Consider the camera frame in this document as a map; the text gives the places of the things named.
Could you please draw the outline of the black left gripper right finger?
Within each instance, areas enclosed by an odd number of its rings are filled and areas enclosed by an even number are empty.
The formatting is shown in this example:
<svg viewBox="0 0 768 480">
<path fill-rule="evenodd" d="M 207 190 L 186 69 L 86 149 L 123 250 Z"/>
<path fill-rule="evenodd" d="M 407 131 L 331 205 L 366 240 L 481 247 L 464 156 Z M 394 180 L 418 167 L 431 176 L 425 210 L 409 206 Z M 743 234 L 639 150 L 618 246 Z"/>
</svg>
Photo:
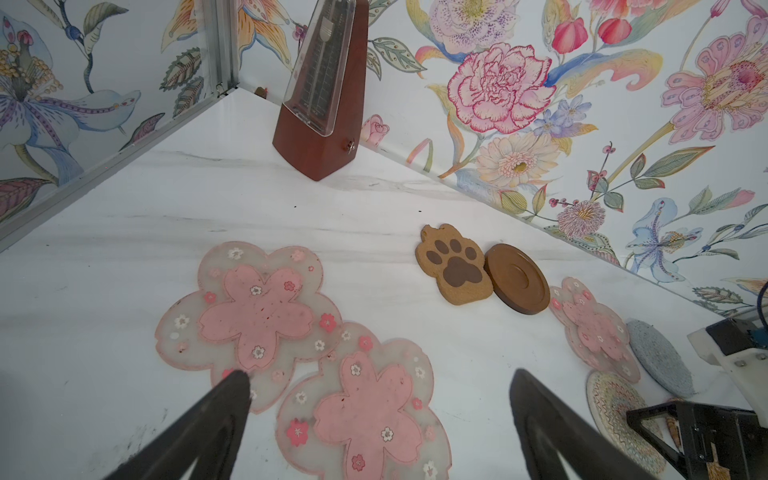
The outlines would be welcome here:
<svg viewBox="0 0 768 480">
<path fill-rule="evenodd" d="M 518 369 L 509 392 L 515 427 L 532 479 L 656 479 L 614 447 L 534 375 Z"/>
</svg>

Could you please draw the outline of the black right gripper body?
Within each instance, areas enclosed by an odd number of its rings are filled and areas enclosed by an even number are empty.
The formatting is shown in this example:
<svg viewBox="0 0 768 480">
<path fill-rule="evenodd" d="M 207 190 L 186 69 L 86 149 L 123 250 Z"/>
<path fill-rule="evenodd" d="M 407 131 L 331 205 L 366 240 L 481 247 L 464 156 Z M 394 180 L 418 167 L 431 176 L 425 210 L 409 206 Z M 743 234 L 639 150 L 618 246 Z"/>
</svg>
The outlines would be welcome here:
<svg viewBox="0 0 768 480">
<path fill-rule="evenodd" d="M 662 417 L 678 422 L 681 451 L 645 427 Z M 767 477 L 767 429 L 751 410 L 677 400 L 630 410 L 626 419 L 685 479 Z"/>
</svg>

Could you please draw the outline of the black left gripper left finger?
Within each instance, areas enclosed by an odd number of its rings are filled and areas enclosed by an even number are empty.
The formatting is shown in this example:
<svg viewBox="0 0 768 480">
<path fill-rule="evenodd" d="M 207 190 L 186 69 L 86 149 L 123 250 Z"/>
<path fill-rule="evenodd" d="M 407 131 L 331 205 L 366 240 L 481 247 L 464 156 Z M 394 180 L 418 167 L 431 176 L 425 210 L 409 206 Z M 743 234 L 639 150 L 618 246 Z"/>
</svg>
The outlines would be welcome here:
<svg viewBox="0 0 768 480">
<path fill-rule="evenodd" d="M 249 414 L 250 379 L 236 370 L 110 473 L 110 479 L 228 479 Z"/>
</svg>

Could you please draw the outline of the white embroidered round coaster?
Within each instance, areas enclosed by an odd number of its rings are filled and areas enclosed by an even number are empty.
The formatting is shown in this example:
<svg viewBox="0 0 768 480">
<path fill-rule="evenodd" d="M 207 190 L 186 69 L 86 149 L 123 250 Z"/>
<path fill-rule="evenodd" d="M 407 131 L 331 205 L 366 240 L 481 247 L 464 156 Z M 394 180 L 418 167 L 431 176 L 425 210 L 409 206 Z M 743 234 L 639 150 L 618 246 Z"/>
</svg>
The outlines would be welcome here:
<svg viewBox="0 0 768 480">
<path fill-rule="evenodd" d="M 647 406 L 633 386 L 614 373 L 592 371 L 586 381 L 586 397 L 598 431 L 650 475 L 660 478 L 666 460 L 627 423 L 628 411 Z"/>
</svg>

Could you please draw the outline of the pink flower coaster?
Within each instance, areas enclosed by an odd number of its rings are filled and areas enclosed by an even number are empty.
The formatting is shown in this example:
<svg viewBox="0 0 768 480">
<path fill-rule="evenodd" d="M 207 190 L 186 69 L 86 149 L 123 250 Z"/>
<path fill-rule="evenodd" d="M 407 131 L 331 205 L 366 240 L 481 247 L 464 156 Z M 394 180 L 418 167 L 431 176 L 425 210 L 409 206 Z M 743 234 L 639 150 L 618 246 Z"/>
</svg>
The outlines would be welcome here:
<svg viewBox="0 0 768 480">
<path fill-rule="evenodd" d="M 268 410 L 298 364 L 317 362 L 342 339 L 345 322 L 321 291 L 319 257 L 302 246 L 267 253 L 225 242 L 201 260 L 196 291 L 174 303 L 155 331 L 169 365 L 207 371 L 213 385 L 235 371 L 250 381 L 250 410 Z"/>
<path fill-rule="evenodd" d="M 318 370 L 295 385 L 277 414 L 284 459 L 316 479 L 446 479 L 448 435 L 430 407 L 434 371 L 406 339 L 381 342 L 345 323 Z"/>
<path fill-rule="evenodd" d="M 585 364 L 636 384 L 641 371 L 630 349 L 626 323 L 598 302 L 580 280 L 566 277 L 550 287 L 550 311 L 565 328 L 568 343 Z"/>
</svg>

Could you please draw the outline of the grey blue round coaster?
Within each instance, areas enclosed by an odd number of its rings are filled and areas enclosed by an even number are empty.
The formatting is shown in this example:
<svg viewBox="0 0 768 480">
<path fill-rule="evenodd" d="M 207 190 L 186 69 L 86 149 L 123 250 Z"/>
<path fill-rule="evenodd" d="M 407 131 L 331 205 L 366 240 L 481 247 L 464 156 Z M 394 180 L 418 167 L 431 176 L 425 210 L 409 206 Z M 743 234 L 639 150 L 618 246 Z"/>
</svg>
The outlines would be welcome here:
<svg viewBox="0 0 768 480">
<path fill-rule="evenodd" d="M 627 322 L 630 347 L 643 368 L 661 387 L 679 398 L 695 394 L 693 377 L 673 344 L 653 325 Z"/>
</svg>

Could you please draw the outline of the brown round wooden coaster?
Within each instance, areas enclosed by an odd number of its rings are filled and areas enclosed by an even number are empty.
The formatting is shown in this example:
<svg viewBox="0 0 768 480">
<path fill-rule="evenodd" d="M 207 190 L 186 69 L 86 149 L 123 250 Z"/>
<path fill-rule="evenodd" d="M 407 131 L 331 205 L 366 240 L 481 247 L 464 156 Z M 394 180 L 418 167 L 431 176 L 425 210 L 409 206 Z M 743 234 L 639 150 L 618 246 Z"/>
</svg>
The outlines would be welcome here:
<svg viewBox="0 0 768 480">
<path fill-rule="evenodd" d="M 484 269 L 495 294 L 511 309 L 535 315 L 550 302 L 550 289 L 538 265 L 522 250 L 499 243 L 485 253 Z"/>
</svg>

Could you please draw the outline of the brown paw shaped coaster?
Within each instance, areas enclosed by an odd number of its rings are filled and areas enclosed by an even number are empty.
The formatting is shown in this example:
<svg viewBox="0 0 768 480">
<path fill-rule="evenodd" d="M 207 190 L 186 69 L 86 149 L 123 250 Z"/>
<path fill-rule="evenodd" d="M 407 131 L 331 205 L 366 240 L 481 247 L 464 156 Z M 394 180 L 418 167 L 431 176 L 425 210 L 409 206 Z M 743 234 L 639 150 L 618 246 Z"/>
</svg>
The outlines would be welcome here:
<svg viewBox="0 0 768 480">
<path fill-rule="evenodd" d="M 450 224 L 425 225 L 420 232 L 415 258 L 422 271 L 436 281 L 441 295 L 453 305 L 485 300 L 493 284 L 484 269 L 480 247 Z"/>
</svg>

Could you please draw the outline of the woven rattan round coaster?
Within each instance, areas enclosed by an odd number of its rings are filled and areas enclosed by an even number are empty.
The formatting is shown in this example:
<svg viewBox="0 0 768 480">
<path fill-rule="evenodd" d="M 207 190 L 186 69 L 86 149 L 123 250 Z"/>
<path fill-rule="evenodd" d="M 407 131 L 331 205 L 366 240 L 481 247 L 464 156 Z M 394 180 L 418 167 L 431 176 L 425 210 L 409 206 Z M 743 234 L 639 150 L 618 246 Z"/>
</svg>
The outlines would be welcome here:
<svg viewBox="0 0 768 480">
<path fill-rule="evenodd" d="M 684 459 L 687 479 L 730 479 L 730 469 L 721 465 L 713 434 L 701 436 L 696 431 L 683 433 L 680 421 L 667 416 L 665 418 L 668 432 L 678 455 Z M 688 453 L 685 450 L 684 439 L 691 437 L 694 447 Z"/>
</svg>

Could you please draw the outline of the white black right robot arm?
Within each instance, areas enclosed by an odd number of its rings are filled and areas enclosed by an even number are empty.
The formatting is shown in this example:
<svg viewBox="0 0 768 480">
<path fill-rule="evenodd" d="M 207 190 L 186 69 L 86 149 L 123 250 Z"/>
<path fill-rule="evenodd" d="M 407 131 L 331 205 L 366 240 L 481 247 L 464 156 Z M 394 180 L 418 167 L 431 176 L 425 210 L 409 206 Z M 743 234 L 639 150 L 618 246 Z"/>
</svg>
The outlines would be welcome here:
<svg viewBox="0 0 768 480">
<path fill-rule="evenodd" d="M 725 319 L 689 334 L 688 338 L 700 358 L 723 369 L 750 407 L 674 400 L 628 411 L 628 426 L 685 479 L 765 479 L 766 327 L 747 320 Z M 678 423 L 681 451 L 643 425 L 660 417 Z"/>
</svg>

